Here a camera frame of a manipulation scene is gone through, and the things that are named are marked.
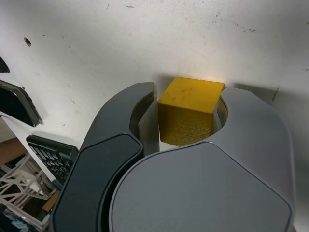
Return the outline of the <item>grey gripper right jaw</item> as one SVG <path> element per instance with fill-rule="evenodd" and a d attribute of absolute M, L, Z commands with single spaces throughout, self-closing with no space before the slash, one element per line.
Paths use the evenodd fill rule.
<path fill-rule="evenodd" d="M 255 94 L 226 88 L 223 127 L 209 138 L 146 156 L 118 183 L 112 232 L 291 232 L 291 133 Z"/>

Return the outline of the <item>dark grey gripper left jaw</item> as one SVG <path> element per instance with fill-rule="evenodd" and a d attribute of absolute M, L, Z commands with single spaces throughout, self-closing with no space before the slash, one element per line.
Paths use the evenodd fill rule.
<path fill-rule="evenodd" d="M 124 173 L 159 151 L 157 97 L 152 82 L 137 83 L 99 110 L 61 190 L 52 232 L 107 232 L 113 192 Z"/>

